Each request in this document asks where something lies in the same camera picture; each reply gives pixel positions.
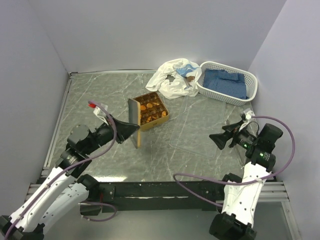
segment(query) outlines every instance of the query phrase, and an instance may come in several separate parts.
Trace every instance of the white plastic bag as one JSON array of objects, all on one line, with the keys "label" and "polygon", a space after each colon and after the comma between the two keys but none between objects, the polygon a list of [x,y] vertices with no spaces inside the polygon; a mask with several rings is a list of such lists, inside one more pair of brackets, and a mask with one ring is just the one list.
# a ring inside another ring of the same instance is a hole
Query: white plastic bag
[{"label": "white plastic bag", "polygon": [[[162,64],[145,88],[152,92],[159,90],[167,99],[176,99],[181,96],[194,97],[199,91],[196,82],[201,74],[202,71],[198,64],[185,58],[179,58]],[[173,82],[167,79],[168,75],[174,77]],[[194,77],[194,80],[188,83],[186,78],[191,76]]]}]

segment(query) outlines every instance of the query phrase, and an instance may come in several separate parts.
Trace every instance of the white laundry basket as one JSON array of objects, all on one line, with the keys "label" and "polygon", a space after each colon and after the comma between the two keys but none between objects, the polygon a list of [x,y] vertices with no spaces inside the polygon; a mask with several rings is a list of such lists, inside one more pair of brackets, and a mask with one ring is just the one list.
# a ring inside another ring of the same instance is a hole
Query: white laundry basket
[{"label": "white laundry basket", "polygon": [[[236,106],[242,106],[247,102],[250,102],[252,99],[255,98],[257,89],[258,89],[258,80],[257,78],[250,72],[243,71],[241,69],[223,65],[217,62],[213,61],[205,61],[200,65],[200,68],[202,69],[202,75],[199,78],[198,82],[196,83],[199,88],[199,93],[202,95],[205,95],[212,99],[217,99],[223,102],[226,102],[228,104],[233,104]],[[240,99],[236,98],[234,96],[229,96],[217,91],[210,90],[208,88],[203,87],[204,84],[204,78],[205,78],[205,70],[206,69],[212,69],[212,70],[226,70],[228,73],[240,73],[244,74],[244,82],[246,86],[246,95],[249,97],[248,99]]]}]

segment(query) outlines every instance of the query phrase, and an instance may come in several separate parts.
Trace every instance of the blue towel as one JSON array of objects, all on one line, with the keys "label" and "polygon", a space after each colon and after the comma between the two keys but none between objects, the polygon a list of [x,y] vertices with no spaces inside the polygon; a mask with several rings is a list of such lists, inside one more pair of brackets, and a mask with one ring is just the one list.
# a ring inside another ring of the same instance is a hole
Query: blue towel
[{"label": "blue towel", "polygon": [[248,99],[245,75],[242,73],[228,73],[226,70],[206,69],[202,86],[238,99]]}]

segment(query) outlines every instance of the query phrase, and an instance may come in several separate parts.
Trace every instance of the gray marble table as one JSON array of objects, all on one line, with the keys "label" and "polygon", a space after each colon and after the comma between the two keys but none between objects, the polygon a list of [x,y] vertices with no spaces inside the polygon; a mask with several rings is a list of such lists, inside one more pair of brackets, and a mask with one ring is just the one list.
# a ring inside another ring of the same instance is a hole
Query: gray marble table
[{"label": "gray marble table", "polygon": [[[118,120],[128,121],[128,98],[134,98],[149,91],[145,88],[152,73],[81,73],[71,76],[71,86],[65,109],[61,116],[57,141],[49,159],[52,168],[65,150],[71,129],[77,124],[86,124],[93,129],[102,122],[88,107],[88,100],[108,105],[108,111]],[[113,148],[94,160],[84,173],[101,182],[149,182],[172,181],[176,172],[191,173],[221,179],[225,174],[234,173],[242,177],[244,151],[239,147],[217,150],[215,156],[188,152],[170,146],[170,138],[179,118],[184,97],[168,100],[161,96],[170,113],[170,119],[143,133],[142,148],[135,149],[130,140],[115,144]],[[235,123],[241,120],[239,113],[244,106],[225,105],[221,123]]]}]

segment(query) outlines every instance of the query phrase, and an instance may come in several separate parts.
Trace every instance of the white wall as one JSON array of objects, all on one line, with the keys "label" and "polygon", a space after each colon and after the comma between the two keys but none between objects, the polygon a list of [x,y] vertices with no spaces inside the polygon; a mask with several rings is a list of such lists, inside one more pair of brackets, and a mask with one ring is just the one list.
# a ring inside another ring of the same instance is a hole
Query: white wall
[{"label": "white wall", "polygon": [[68,73],[28,1],[0,2],[0,215],[9,215],[41,173]]},{"label": "white wall", "polygon": [[[259,79],[254,110],[287,123],[296,139],[283,173],[304,240],[319,239],[320,223],[320,1],[288,0],[249,71]],[[276,146],[278,165],[291,151],[288,134]]]},{"label": "white wall", "polygon": [[286,0],[29,0],[68,72],[187,58],[247,70]]}]

